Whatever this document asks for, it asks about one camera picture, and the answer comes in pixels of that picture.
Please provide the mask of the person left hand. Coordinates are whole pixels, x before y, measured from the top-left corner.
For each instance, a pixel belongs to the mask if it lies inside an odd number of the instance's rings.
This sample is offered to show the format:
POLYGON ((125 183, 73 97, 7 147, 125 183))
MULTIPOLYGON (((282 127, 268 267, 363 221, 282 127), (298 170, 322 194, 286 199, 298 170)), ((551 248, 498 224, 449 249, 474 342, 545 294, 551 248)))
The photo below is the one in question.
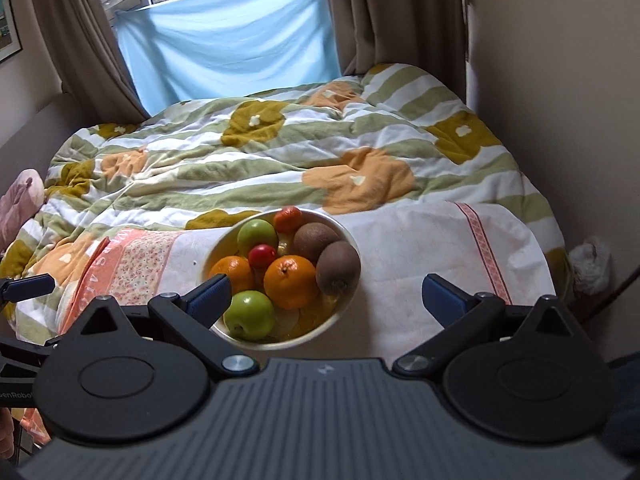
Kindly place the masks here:
POLYGON ((14 453, 14 423, 8 408, 0 408, 0 457, 8 460, 14 453))

